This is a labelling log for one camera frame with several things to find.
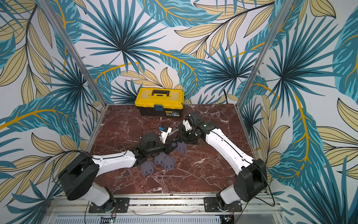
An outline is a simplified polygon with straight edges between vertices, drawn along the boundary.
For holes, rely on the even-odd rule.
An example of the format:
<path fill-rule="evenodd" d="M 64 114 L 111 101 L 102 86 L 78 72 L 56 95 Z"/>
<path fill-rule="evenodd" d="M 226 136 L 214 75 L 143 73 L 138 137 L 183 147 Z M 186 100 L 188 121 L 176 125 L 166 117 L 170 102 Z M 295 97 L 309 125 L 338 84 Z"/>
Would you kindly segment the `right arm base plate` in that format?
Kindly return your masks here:
<path fill-rule="evenodd" d="M 227 204 L 218 197 L 205 197 L 203 200 L 205 212 L 242 212 L 241 201 Z"/>

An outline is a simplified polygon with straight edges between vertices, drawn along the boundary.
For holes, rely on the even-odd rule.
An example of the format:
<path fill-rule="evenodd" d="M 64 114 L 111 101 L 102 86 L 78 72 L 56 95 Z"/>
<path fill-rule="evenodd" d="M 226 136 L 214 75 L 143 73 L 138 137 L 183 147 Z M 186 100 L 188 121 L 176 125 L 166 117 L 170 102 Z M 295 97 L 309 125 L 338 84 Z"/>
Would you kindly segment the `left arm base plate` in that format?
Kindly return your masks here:
<path fill-rule="evenodd" d="M 126 213 L 128 211 L 130 198 L 116 197 L 110 199 L 102 206 L 90 204 L 89 213 Z"/>

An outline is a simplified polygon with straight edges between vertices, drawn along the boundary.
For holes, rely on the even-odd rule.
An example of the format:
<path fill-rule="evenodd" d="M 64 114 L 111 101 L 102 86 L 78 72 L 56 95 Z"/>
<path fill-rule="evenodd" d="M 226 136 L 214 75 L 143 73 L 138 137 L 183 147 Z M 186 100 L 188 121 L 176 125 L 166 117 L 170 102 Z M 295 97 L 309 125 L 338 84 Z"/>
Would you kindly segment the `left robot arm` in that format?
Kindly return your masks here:
<path fill-rule="evenodd" d="M 105 187 L 94 183 L 96 177 L 123 168 L 132 168 L 147 162 L 148 156 L 170 154 L 177 141 L 161 142 L 153 133 L 146 133 L 130 150 L 111 155 L 93 155 L 84 152 L 78 155 L 58 174 L 59 183 L 69 201 L 87 200 L 100 207 L 105 213 L 114 212 L 117 202 Z"/>

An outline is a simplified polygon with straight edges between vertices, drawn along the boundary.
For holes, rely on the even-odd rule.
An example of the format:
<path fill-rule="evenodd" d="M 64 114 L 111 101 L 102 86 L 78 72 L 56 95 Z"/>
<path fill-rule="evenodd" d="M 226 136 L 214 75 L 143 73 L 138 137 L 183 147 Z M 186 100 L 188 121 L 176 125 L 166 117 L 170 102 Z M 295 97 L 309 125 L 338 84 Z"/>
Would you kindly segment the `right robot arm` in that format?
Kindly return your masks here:
<path fill-rule="evenodd" d="M 234 202 L 249 202 L 268 187 L 267 168 L 262 159 L 253 157 L 239 149 L 212 121 L 205 122 L 198 112 L 187 115 L 179 126 L 179 142 L 196 145 L 202 139 L 212 146 L 232 167 L 236 174 L 233 185 L 216 195 L 215 206 L 228 210 Z"/>

